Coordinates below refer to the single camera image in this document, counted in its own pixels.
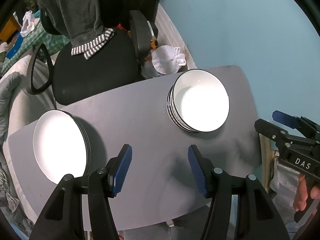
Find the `right hand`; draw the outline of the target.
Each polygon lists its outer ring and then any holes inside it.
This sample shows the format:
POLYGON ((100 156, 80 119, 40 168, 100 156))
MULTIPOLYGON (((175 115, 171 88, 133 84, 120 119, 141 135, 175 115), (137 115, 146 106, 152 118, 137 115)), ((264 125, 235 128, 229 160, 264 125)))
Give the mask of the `right hand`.
POLYGON ((306 178, 305 175, 300 174, 298 176, 298 186, 296 195, 293 201, 293 208, 295 212, 303 211, 307 206, 307 198, 311 197, 312 199, 319 199, 320 198, 320 188, 319 184, 315 185, 310 193, 308 193, 307 185, 306 185, 306 178))

